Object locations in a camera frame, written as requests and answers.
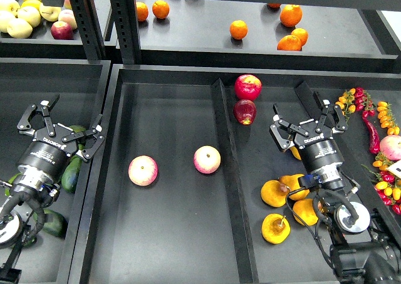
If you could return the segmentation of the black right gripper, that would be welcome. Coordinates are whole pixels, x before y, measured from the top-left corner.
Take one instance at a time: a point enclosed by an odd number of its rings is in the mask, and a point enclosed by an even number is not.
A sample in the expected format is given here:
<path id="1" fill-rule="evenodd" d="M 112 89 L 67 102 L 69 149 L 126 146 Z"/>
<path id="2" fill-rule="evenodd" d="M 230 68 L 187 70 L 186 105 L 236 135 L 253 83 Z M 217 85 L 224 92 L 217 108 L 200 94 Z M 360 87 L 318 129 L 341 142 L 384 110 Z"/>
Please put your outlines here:
<path id="1" fill-rule="evenodd" d="M 301 161 L 307 173 L 315 173 L 324 166 L 336 169 L 342 165 L 344 158 L 333 139 L 333 134 L 342 134 L 348 129 L 347 121 L 338 104 L 322 99 L 318 92 L 314 92 L 314 100 L 320 109 L 317 121 L 307 120 L 299 125 L 286 121 L 278 111 L 278 105 L 273 105 L 273 124 L 269 133 L 280 152 L 286 152 L 290 147 L 296 146 Z M 331 117 L 333 125 L 325 124 Z"/>

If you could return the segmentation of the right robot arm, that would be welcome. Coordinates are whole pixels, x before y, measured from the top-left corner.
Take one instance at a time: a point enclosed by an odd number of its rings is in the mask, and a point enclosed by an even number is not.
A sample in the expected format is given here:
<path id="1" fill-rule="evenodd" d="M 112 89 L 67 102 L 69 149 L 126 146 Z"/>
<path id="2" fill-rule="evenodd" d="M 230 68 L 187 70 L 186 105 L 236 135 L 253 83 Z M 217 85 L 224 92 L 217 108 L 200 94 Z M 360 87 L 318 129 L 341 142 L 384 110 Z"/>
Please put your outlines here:
<path id="1" fill-rule="evenodd" d="M 331 246 L 323 257 L 340 283 L 400 283 L 400 250 L 379 227 L 378 215 L 351 201 L 359 183 L 341 171 L 344 158 L 334 140 L 348 125 L 339 105 L 313 94 L 319 113 L 298 124 L 286 121 L 273 106 L 269 131 L 281 152 L 295 147 L 306 175 L 299 191 L 315 195 L 312 208 L 328 229 Z"/>

